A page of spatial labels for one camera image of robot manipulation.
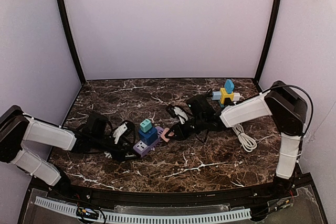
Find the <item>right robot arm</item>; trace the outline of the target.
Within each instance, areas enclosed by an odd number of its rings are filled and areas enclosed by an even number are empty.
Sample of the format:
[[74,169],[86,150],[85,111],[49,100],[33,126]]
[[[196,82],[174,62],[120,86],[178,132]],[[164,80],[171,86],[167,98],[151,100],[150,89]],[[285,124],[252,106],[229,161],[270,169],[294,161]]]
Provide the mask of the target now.
[[207,91],[189,98],[186,101],[188,111],[169,104],[166,110],[178,122],[166,129],[162,137],[184,141],[202,132],[234,130],[246,123],[268,119],[281,137],[275,177],[289,180],[313,118],[314,105],[307,91],[276,81],[270,88],[242,101],[227,97],[218,110],[209,103],[210,97],[212,93]]

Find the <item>white usb charger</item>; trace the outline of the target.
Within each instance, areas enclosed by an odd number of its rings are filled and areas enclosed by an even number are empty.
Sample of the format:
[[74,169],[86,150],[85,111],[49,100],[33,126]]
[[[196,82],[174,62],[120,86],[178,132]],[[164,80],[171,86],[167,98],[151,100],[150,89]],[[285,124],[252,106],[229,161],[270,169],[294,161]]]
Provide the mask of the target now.
[[232,101],[234,101],[234,102],[239,101],[240,98],[241,98],[240,93],[235,92]]

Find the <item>blue square socket adapter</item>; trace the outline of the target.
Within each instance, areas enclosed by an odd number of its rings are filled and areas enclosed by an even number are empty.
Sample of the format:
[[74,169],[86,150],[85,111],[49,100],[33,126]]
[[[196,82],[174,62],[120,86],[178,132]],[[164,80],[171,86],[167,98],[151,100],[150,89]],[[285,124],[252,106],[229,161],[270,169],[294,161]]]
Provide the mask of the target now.
[[231,79],[227,79],[225,84],[224,84],[224,88],[225,88],[225,91],[227,94],[231,94],[233,93],[233,90],[234,90],[234,84],[232,82]]

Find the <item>purple power strip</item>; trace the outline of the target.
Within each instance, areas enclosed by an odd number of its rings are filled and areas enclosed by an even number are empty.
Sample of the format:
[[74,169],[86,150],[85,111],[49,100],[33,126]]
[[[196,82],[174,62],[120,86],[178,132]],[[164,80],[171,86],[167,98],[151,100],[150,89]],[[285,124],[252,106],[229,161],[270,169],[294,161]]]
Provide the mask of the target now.
[[163,128],[160,127],[160,126],[156,126],[155,128],[157,129],[157,140],[155,142],[153,142],[150,146],[147,146],[142,141],[139,141],[133,146],[133,150],[137,154],[139,154],[140,157],[144,157],[146,154],[148,154],[148,152],[152,148],[154,148],[159,143],[159,141],[161,140],[161,134],[163,132]]

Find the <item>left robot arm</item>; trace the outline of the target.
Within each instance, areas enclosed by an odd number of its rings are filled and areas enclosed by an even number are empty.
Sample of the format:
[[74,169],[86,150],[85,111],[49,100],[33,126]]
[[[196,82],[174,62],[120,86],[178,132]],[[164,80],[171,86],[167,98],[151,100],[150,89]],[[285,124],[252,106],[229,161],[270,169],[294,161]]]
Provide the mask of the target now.
[[25,114],[11,106],[1,115],[1,162],[10,163],[51,187],[69,185],[68,176],[58,167],[40,158],[24,146],[25,141],[42,143],[78,154],[91,150],[108,152],[116,161],[127,160],[133,151],[135,126],[125,120],[113,128],[109,119],[92,113],[76,129],[57,126]]

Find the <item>dark blue cube adapter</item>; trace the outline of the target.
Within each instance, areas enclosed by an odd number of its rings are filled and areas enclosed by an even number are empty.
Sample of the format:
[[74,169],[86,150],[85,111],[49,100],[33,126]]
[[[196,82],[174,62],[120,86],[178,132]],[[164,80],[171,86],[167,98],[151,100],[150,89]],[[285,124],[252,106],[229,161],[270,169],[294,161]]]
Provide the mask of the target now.
[[158,138],[158,131],[154,127],[151,127],[147,132],[143,132],[141,129],[139,129],[138,134],[140,141],[142,141],[147,146],[150,146]]

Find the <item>light blue charger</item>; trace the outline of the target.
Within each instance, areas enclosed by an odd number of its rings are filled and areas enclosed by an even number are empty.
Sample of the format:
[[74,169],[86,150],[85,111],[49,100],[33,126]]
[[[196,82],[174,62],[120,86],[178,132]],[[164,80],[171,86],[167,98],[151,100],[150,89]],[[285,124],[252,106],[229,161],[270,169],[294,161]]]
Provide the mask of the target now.
[[220,91],[213,91],[212,92],[212,100],[220,100],[221,99],[221,92]]

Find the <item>small teal plug adapter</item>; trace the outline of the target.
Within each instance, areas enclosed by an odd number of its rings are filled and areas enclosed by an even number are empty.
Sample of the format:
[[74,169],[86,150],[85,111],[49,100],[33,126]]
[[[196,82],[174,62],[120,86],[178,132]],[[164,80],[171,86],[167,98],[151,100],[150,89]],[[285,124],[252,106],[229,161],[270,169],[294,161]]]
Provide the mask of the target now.
[[144,133],[148,132],[152,128],[151,120],[145,119],[140,123],[140,130]]

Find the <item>pink charger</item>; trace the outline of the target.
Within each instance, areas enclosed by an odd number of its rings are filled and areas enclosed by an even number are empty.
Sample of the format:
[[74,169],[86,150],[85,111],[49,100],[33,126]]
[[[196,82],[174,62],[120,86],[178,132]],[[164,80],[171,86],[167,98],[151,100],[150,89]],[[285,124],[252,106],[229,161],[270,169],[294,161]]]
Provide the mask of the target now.
[[174,136],[174,132],[170,132],[169,128],[165,128],[161,134],[161,139],[165,142],[169,142],[171,137]]

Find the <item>yellow cube socket adapter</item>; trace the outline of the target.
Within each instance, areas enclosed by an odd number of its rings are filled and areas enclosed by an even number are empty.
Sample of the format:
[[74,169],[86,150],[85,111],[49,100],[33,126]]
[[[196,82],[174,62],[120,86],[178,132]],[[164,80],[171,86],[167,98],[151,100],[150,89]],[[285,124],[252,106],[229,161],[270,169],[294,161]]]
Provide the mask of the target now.
[[220,103],[221,104],[227,104],[233,102],[234,99],[234,93],[228,93],[225,88],[220,88]]

